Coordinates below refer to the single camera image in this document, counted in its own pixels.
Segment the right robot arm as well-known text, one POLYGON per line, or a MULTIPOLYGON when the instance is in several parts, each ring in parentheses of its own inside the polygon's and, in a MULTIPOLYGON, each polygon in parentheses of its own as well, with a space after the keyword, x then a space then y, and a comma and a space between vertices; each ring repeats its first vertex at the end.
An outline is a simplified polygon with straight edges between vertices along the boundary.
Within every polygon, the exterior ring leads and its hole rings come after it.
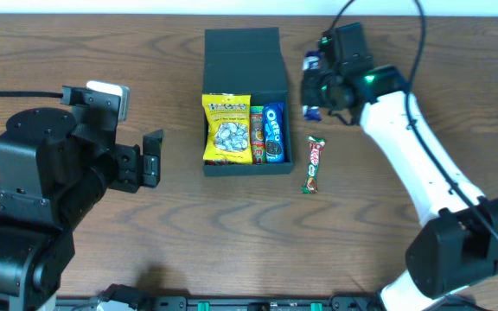
POLYGON ((405 271, 376 308, 472 308, 460 291, 498 275, 498 199, 488 199, 451 160, 426 123, 411 81, 377 67, 364 31, 352 23, 323 32, 303 63, 306 109, 343 111, 379 146, 409 194, 421 226, 405 252, 405 271))

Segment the yellow seed snack bag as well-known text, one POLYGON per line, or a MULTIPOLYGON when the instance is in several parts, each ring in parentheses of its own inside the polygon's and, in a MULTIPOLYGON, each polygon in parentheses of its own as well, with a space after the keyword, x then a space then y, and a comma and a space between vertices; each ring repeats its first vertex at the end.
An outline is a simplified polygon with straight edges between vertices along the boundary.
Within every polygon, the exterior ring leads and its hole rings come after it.
POLYGON ((204 161, 252 164, 250 103, 250 94, 202 95, 208 125, 204 161))

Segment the purple Dairy Milk bar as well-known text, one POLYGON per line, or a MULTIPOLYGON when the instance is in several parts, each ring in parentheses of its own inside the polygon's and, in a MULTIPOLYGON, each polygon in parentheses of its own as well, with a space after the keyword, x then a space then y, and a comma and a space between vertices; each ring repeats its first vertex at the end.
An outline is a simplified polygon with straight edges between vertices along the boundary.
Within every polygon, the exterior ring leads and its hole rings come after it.
MULTIPOLYGON (((305 54, 303 59, 303 71, 306 72, 310 69, 318 69, 321 55, 319 51, 309 51, 305 54)), ((306 121, 322 120, 320 108, 318 106, 303 105, 303 118, 306 121)))

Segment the black gift box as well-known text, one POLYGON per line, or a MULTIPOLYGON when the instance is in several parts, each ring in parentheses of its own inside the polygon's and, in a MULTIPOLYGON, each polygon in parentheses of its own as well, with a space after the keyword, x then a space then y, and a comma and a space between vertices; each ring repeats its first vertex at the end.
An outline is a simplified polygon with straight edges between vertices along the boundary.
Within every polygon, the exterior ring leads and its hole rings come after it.
POLYGON ((291 147, 289 82, 277 28, 207 29, 202 92, 249 94, 252 105, 284 104, 284 162, 262 164, 204 163, 208 177, 288 175, 294 163, 291 147))

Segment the green Haribo gummy bag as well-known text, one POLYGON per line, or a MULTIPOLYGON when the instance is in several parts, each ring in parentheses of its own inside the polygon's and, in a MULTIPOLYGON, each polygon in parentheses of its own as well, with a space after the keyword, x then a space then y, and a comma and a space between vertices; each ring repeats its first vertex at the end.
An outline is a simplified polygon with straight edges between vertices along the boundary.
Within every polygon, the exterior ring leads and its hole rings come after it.
POLYGON ((265 137, 263 125, 263 107, 252 106, 250 109, 251 119, 251 150, 254 164, 266 162, 265 137))

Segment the red snack bag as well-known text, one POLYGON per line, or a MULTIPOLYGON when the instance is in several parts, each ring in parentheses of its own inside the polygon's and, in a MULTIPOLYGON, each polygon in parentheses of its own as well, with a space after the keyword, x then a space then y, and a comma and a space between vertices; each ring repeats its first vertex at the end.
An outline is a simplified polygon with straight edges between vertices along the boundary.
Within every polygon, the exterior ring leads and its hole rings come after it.
POLYGON ((218 159, 218 160, 205 160, 205 165, 214 165, 214 166, 222 166, 222 165, 252 165, 253 161, 241 161, 241 160, 228 160, 228 159, 218 159))

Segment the blue Oreo cookie pack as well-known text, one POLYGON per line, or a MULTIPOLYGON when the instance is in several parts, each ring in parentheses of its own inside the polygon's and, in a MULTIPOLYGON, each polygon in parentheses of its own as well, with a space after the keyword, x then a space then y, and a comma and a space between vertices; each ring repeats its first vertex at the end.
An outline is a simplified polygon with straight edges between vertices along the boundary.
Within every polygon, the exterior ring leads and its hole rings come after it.
POLYGON ((282 102, 269 103, 263 108, 266 161, 269 163, 284 162, 282 102))

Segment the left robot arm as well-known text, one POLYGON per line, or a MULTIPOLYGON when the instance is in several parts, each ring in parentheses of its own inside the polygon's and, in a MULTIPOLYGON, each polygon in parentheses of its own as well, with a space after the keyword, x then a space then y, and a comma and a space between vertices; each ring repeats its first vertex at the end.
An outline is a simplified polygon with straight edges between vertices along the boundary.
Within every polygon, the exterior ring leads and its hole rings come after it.
POLYGON ((14 114, 0 136, 0 310, 52 308, 83 218, 108 190, 134 194, 161 179, 161 130, 116 141, 128 87, 91 80, 56 97, 57 108, 14 114))

